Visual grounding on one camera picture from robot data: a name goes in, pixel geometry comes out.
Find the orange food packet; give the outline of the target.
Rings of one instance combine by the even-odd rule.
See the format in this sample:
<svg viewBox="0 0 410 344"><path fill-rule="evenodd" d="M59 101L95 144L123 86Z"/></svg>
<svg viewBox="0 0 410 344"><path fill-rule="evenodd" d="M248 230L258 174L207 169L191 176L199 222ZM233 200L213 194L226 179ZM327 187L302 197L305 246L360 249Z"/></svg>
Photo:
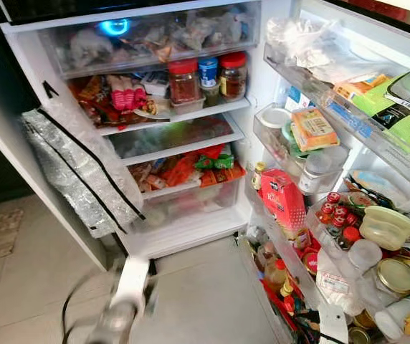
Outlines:
<svg viewBox="0 0 410 344"><path fill-rule="evenodd" d="M185 183L195 173L195 163L198 160L196 152L186 152L173 156L163 167L161 177L167 187Z"/></svg>

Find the tinted fridge tray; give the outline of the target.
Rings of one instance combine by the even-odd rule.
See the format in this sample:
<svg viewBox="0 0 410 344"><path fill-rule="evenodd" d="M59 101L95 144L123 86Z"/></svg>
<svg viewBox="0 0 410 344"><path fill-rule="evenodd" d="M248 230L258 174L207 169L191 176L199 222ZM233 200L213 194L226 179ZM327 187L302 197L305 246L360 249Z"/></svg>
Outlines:
<svg viewBox="0 0 410 344"><path fill-rule="evenodd" d="M201 150L245 138L244 131L225 115L189 119L108 135L126 166Z"/></svg>

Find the orange cheese packet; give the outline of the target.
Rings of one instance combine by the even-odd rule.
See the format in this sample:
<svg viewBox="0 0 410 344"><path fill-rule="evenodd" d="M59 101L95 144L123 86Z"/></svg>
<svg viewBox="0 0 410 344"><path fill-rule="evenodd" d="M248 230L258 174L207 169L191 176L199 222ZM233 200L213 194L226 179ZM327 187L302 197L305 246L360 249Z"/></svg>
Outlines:
<svg viewBox="0 0 410 344"><path fill-rule="evenodd" d="M292 113L292 133L301 151L316 151L339 146L333 126L316 108L304 108Z"/></svg>

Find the clear plastic jar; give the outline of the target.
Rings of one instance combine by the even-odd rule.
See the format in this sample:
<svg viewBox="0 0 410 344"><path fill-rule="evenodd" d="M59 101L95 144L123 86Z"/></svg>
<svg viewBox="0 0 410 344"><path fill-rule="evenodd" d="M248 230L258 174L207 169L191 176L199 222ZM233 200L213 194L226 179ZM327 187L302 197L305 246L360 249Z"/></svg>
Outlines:
<svg viewBox="0 0 410 344"><path fill-rule="evenodd" d="M325 150L313 152L306 158L299 180L299 188L304 194L315 194L322 188L326 175L333 171L332 156Z"/></svg>

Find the green food packet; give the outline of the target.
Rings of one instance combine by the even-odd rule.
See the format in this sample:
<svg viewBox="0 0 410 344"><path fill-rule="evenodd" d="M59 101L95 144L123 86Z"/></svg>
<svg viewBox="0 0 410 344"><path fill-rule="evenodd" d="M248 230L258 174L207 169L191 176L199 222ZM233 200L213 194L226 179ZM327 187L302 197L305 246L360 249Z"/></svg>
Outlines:
<svg viewBox="0 0 410 344"><path fill-rule="evenodd" d="M216 158L199 154L193 166L196 169L232 169L234 162L235 157L231 153L220 153Z"/></svg>

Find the clear jar white lid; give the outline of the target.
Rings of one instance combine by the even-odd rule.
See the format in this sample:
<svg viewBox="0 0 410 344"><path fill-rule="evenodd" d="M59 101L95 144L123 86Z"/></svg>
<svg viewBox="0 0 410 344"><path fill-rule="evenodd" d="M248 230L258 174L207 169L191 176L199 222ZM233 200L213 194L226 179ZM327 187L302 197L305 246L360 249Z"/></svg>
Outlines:
<svg viewBox="0 0 410 344"><path fill-rule="evenodd" d="M382 249L378 244L368 239L359 239L352 243L347 259L353 267L353 271L362 274L379 263L383 258Z"/></svg>

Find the white refrigerator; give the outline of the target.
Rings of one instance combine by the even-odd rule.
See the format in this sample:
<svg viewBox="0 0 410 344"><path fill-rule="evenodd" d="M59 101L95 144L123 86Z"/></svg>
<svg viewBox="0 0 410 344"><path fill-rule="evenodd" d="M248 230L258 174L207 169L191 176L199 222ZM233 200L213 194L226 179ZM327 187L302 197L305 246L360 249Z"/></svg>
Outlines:
<svg viewBox="0 0 410 344"><path fill-rule="evenodd" d="M49 27L84 24L92 21L123 19L123 17L145 16L165 12L204 9L204 7L259 2L261 19L257 43L251 48L237 50L247 53L247 94L244 98L225 102L219 94L219 66L217 86L203 89L199 86L201 98L185 104L174 104L170 99L168 65L156 69L103 73L65 79L58 75L53 62L47 56L38 33ZM255 60L261 44L265 43L265 25L262 9L264 0L0 0L0 27L7 39L13 55L34 91L39 104L36 108L47 110L68 110L75 117L87 118L94 125L97 134L105 140L108 135L136 129L159 127L189 119L225 115L244 131L245 138L222 143L207 148L193 150L216 158L220 153L234 154L232 169L196 169L189 179L178 186L167 187L161 177L163 167L173 156L157 158L147 163L126 166L136 186L146 200L165 196L188 188L215 186L225 181L240 179L237 202L230 209L219 210L204 215L190 216L150 232L133 230L129 234L110 234L103 238L93 238L82 225L67 200L51 186L42 173L34 147L26 137L24 125L19 128L24 134L24 148L12 148L22 167L22 176L32 189L50 207L53 214L65 226L80 248L97 265L104 265L110 250L104 247L104 240L113 239L117 243L116 252L125 256L142 256L158 259L181 250L214 242L244 229L251 221L252 209L244 199L244 183L247 170L264 155L264 146L259 141L255 117L260 108L253 106L254 96L259 92L254 87ZM139 110L116 110L111 105L110 86L107 75L124 75L139 81L147 94L147 105Z"/></svg>

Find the crumpled clear plastic bag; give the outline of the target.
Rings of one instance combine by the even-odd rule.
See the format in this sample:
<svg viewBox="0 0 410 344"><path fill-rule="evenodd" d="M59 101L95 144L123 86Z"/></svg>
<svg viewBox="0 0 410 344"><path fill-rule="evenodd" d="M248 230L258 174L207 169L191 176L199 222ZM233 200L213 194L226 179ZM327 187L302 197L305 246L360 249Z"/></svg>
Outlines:
<svg viewBox="0 0 410 344"><path fill-rule="evenodd" d="M273 19L265 25L267 56L278 65L326 68L335 62L335 21Z"/></svg>

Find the white plastic cup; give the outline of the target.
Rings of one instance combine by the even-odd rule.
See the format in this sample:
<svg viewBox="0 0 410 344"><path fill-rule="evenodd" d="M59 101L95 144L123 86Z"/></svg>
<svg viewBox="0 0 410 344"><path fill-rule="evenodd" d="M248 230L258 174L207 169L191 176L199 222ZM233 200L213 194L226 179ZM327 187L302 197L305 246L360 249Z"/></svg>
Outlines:
<svg viewBox="0 0 410 344"><path fill-rule="evenodd" d="M291 112L283 107L267 106L255 115L257 120L265 128L284 129L290 123Z"/></svg>

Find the yellow cap bottle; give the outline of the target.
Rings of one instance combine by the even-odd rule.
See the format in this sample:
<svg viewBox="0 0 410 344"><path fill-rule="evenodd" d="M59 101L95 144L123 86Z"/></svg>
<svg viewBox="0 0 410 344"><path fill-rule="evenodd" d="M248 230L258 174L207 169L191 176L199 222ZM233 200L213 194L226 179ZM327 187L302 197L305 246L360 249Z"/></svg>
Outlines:
<svg viewBox="0 0 410 344"><path fill-rule="evenodd" d="M262 185L262 178L263 178L263 173L265 171L265 163L263 161L258 161L258 163L254 164L253 168L253 173L251 176L251 185L253 189L257 192L261 190L261 185Z"/></svg>

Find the pink snack packet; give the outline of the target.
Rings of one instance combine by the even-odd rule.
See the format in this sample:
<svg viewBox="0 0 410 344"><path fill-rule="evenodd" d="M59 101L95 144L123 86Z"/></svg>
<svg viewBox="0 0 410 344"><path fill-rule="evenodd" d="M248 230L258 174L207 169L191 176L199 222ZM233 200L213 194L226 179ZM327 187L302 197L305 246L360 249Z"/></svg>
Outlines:
<svg viewBox="0 0 410 344"><path fill-rule="evenodd" d="M145 88L139 81L124 75L107 75L111 105L116 110L139 110L147 105Z"/></svg>

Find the pale yellow plastic container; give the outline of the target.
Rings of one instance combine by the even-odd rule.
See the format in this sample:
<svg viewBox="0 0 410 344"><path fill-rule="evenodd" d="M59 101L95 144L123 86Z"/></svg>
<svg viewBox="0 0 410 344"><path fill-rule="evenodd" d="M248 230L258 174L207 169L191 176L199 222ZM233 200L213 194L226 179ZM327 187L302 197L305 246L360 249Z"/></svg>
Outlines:
<svg viewBox="0 0 410 344"><path fill-rule="evenodd" d="M382 206L368 206L363 210L359 232L363 239L385 250L399 250L410 237L410 219Z"/></svg>

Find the clear refrigerator drawer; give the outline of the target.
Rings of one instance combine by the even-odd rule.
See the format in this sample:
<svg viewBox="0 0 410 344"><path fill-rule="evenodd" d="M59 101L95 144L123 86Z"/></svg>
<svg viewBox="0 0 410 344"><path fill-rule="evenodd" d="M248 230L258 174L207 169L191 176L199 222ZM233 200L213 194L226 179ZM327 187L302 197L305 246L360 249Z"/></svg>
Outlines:
<svg viewBox="0 0 410 344"><path fill-rule="evenodd" d="M49 27L38 33L65 79L152 70L257 43L261 4L244 2Z"/></svg>

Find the white plastic bottle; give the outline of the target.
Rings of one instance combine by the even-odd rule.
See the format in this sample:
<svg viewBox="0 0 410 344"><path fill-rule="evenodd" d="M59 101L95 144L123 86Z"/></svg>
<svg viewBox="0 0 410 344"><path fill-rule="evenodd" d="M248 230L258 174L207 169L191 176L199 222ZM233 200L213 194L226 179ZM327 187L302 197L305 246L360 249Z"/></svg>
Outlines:
<svg viewBox="0 0 410 344"><path fill-rule="evenodd" d="M398 340L404 334L406 318L410 315L410 296L374 313L376 327L389 340Z"/></svg>

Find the gold lid jar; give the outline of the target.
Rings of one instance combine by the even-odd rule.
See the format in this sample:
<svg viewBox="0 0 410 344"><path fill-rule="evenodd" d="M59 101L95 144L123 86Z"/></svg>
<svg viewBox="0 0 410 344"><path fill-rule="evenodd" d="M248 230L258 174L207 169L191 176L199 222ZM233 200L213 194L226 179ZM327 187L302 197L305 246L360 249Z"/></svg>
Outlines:
<svg viewBox="0 0 410 344"><path fill-rule="evenodd" d="M403 297L410 294L410 266L398 259L382 259L375 266L376 288L386 294Z"/></svg>

